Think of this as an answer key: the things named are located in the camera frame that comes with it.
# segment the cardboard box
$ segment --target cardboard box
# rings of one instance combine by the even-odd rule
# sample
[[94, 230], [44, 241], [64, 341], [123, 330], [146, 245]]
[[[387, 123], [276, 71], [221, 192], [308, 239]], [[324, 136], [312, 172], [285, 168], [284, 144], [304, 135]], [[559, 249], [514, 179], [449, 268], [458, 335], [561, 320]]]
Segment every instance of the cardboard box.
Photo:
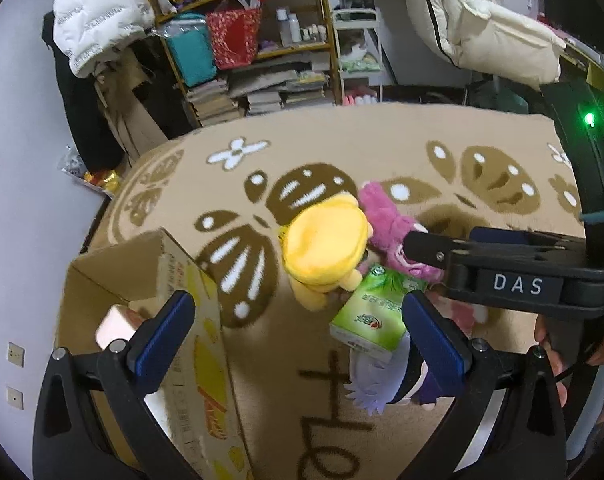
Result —
[[[71, 354], [97, 352], [95, 330], [119, 303], [153, 317], [176, 289], [196, 304], [195, 322], [147, 405], [180, 453], [204, 480], [250, 480], [220, 332], [217, 286], [164, 230], [83, 254], [66, 274], [57, 345]], [[93, 398], [118, 456], [137, 465], [104, 394]]]

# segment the green juice box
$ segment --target green juice box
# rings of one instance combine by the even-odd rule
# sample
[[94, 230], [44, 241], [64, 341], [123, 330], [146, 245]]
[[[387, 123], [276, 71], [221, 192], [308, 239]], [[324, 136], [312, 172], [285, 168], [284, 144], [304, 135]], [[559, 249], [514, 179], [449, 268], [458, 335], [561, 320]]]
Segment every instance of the green juice box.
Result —
[[387, 363], [406, 332], [402, 298], [425, 291], [427, 282], [381, 265], [373, 265], [333, 318], [331, 336], [351, 348]]

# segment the white flower pattern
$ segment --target white flower pattern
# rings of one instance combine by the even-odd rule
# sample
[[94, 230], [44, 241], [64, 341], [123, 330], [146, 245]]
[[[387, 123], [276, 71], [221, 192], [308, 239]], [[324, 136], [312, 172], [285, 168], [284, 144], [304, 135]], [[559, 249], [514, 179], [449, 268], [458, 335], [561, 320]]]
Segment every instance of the white flower pattern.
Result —
[[259, 140], [254, 144], [244, 145], [245, 142], [246, 139], [244, 137], [233, 139], [228, 145], [228, 150], [209, 155], [207, 164], [217, 164], [218, 162], [223, 162], [222, 169], [225, 171], [231, 171], [234, 170], [237, 165], [240, 164], [240, 162], [242, 162], [242, 158], [245, 155], [259, 152], [260, 150], [268, 148], [271, 145], [268, 140]]
[[571, 165], [571, 161], [569, 160], [569, 157], [566, 156], [565, 152], [561, 152], [554, 145], [552, 145], [550, 142], [548, 142], [546, 145], [553, 152], [553, 160], [554, 161], [556, 161], [556, 162], [562, 162], [563, 164], [566, 164], [566, 167], [569, 168], [570, 170], [573, 169], [573, 166]]

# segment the small bottle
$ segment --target small bottle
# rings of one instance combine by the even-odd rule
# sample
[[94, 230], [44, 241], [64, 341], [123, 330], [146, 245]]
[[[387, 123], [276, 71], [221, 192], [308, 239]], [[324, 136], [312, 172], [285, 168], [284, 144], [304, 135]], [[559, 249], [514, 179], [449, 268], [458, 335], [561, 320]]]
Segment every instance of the small bottle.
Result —
[[279, 8], [276, 10], [276, 15], [278, 17], [278, 27], [280, 28], [282, 46], [291, 46], [293, 41], [291, 40], [291, 27], [288, 24], [287, 9], [284, 7]]
[[298, 16], [296, 14], [290, 14], [288, 16], [288, 26], [291, 29], [291, 41], [293, 43], [300, 43], [302, 36], [300, 34], [300, 22], [298, 22]]

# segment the green led light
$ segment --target green led light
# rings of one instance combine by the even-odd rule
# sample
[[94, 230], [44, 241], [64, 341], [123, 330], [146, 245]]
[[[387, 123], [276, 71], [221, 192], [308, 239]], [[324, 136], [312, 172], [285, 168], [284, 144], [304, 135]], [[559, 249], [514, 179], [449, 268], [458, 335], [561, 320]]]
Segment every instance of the green led light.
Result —
[[584, 116], [584, 122], [587, 123], [591, 128], [595, 126], [595, 114], [593, 112], [589, 112]]

